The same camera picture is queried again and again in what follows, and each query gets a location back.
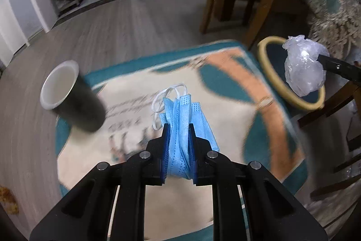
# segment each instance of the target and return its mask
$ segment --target blue face mask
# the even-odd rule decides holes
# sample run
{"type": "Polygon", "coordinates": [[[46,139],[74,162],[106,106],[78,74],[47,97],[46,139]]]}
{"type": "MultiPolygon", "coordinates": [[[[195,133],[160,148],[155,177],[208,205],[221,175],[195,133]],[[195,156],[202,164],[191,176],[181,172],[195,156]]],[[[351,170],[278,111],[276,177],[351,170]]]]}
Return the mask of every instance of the blue face mask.
{"type": "Polygon", "coordinates": [[[212,150],[219,151],[219,147],[215,141],[211,128],[201,110],[200,103],[192,103],[191,95],[185,94],[180,96],[176,90],[183,84],[171,86],[160,92],[152,104],[152,110],[155,112],[155,119],[159,114],[162,126],[168,123],[170,126],[169,141],[169,162],[167,174],[190,179],[190,159],[188,152],[188,128],[189,124],[194,125],[197,137],[206,139],[211,144],[212,150]],[[171,101],[169,98],[163,97],[163,104],[156,108],[156,101],[162,94],[167,95],[172,89],[177,93],[177,98],[171,101]]]}

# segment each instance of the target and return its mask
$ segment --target white cup rim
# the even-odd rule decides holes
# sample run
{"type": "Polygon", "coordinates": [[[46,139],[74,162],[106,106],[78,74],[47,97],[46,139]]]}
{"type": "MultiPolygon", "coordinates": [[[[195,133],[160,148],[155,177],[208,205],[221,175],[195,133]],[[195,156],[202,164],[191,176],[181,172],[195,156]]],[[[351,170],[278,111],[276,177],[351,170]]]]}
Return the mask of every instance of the white cup rim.
{"type": "Polygon", "coordinates": [[[42,86],[42,90],[40,91],[40,104],[41,106],[46,109],[46,110],[51,110],[56,108],[57,106],[59,106],[65,99],[66,97],[69,95],[70,91],[73,89],[74,84],[76,82],[76,79],[78,78],[79,75],[79,65],[76,61],[70,60],[70,61],[64,61],[62,62],[60,65],[56,66],[48,75],[48,77],[46,78],[43,86],[42,86]],[[60,99],[59,101],[57,101],[56,103],[49,103],[48,101],[46,101],[45,97],[44,97],[44,88],[46,87],[47,82],[50,81],[51,77],[54,75],[54,73],[56,73],[59,69],[61,68],[71,68],[74,71],[74,81],[72,86],[70,87],[69,91],[67,92],[67,94],[60,99]]]}

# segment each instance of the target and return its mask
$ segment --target cup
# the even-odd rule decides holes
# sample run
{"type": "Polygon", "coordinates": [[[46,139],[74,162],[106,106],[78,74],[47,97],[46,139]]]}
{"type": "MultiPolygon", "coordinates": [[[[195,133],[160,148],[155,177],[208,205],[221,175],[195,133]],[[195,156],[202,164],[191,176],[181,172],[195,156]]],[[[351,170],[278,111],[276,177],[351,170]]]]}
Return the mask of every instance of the cup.
{"type": "Polygon", "coordinates": [[[40,104],[84,131],[95,132],[105,121],[105,108],[79,74],[76,61],[65,61],[51,71],[40,92],[40,104]]]}

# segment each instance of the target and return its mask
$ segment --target plastic wrap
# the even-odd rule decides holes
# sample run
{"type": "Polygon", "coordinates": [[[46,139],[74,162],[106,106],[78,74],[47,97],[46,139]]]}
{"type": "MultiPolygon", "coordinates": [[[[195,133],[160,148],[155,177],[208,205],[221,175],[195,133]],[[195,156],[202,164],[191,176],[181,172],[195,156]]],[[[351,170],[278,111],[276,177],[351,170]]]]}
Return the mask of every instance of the plastic wrap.
{"type": "Polygon", "coordinates": [[[287,49],[285,77],[291,89],[300,97],[320,89],[326,79],[326,71],[317,61],[318,55],[330,56],[320,43],[305,39],[304,35],[288,37],[282,46],[287,49]]]}

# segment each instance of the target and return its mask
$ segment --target yellow rim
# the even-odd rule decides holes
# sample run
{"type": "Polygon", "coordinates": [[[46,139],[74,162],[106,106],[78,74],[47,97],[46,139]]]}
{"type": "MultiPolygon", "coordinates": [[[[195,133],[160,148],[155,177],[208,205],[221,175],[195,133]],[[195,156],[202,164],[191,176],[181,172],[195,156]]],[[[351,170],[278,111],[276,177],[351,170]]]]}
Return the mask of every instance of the yellow rim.
{"type": "Polygon", "coordinates": [[[285,100],[287,100],[287,102],[289,102],[293,106],[303,110],[316,110],[323,108],[324,98],[326,94],[324,86],[322,86],[318,90],[317,102],[309,103],[299,97],[296,93],[294,93],[287,85],[285,85],[277,72],[274,70],[270,60],[268,59],[266,46],[270,43],[284,44],[285,42],[285,38],[278,36],[269,36],[258,43],[258,59],[264,73],[272,83],[273,87],[275,87],[279,95],[281,95],[285,100]]]}

